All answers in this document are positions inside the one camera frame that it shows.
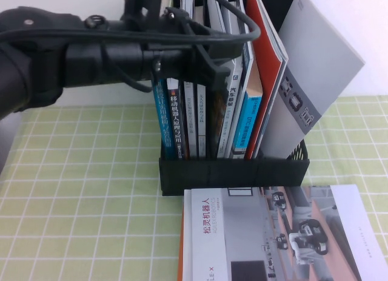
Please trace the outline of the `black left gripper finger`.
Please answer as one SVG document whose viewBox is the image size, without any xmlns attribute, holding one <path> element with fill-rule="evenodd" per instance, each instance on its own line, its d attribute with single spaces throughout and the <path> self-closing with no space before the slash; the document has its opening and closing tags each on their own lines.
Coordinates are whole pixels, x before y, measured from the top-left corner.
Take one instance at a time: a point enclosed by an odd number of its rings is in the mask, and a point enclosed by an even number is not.
<svg viewBox="0 0 388 281">
<path fill-rule="evenodd" d="M 211 58 L 205 49 L 197 49 L 196 82 L 211 91 L 221 90 L 230 75 L 230 70 L 222 64 L 222 61 Z"/>
<path fill-rule="evenodd" d="M 208 60 L 211 63 L 225 63 L 242 54 L 243 43 L 215 43 L 208 46 Z"/>
</svg>

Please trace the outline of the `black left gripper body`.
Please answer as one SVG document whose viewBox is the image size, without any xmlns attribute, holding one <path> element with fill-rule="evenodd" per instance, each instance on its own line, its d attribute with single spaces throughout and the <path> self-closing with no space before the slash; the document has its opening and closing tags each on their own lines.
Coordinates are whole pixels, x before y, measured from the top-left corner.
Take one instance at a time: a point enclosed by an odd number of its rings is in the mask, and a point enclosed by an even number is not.
<svg viewBox="0 0 388 281">
<path fill-rule="evenodd" d="M 209 64 L 207 48 L 202 45 L 162 45 L 142 43 L 142 80 L 177 78 L 199 82 Z"/>
</svg>

